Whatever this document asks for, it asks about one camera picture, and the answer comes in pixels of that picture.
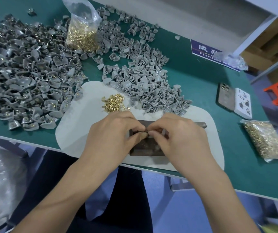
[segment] blue sign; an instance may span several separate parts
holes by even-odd
[[[217,60],[217,59],[212,57],[215,53],[222,52],[221,50],[218,50],[218,49],[215,49],[215,48],[210,47],[208,45],[199,43],[199,42],[194,41],[192,39],[191,39],[191,46],[192,46],[192,53],[194,55],[200,56],[202,58],[205,58],[207,60],[216,62],[220,65],[226,66],[230,69],[233,69],[233,70],[236,70],[236,71],[240,72],[239,69],[233,68],[233,67],[229,66],[227,63],[225,63],[223,61],[220,61],[220,60]]]

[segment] forearm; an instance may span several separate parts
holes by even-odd
[[[193,185],[203,202],[214,233],[259,233],[225,172],[216,168],[202,173],[201,177]]]
[[[63,233],[76,212],[101,184],[97,178],[84,180],[84,188],[76,183],[85,176],[71,166],[56,187],[12,231],[13,233]]]

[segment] plastic wrap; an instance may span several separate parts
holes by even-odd
[[[241,123],[266,162],[278,159],[278,134],[269,121],[242,120]]]
[[[71,12],[66,44],[86,52],[98,49],[97,30],[102,19],[88,0],[62,0]]]
[[[21,158],[0,149],[0,226],[22,200],[27,188],[26,175],[27,168]]]
[[[248,65],[244,62],[244,59],[240,55],[233,55],[228,52],[217,52],[213,58],[227,63],[229,66],[239,69],[248,70]]]

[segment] white mat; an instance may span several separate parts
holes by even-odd
[[[91,81],[83,84],[84,96],[79,101],[72,101],[71,107],[62,117],[56,128],[56,140],[63,152],[73,157],[80,157],[85,146],[87,134],[92,124],[100,121],[108,115],[102,106],[102,97],[108,98],[110,95],[119,93],[110,86],[104,86],[102,82]],[[125,96],[124,105],[129,107],[129,97]],[[130,111],[138,120],[156,121],[162,116],[162,111],[156,113],[146,113],[144,110],[130,108]],[[224,170],[224,156],[220,143],[218,131],[211,115],[196,106],[191,106],[183,116],[192,119],[194,122],[205,122],[207,128],[209,145],[213,157]],[[153,168],[176,171],[173,165],[164,156],[127,156],[123,163],[141,165]]]

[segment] smartphone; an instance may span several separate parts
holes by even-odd
[[[230,111],[234,111],[235,90],[225,83],[220,83],[218,88],[217,103]]]

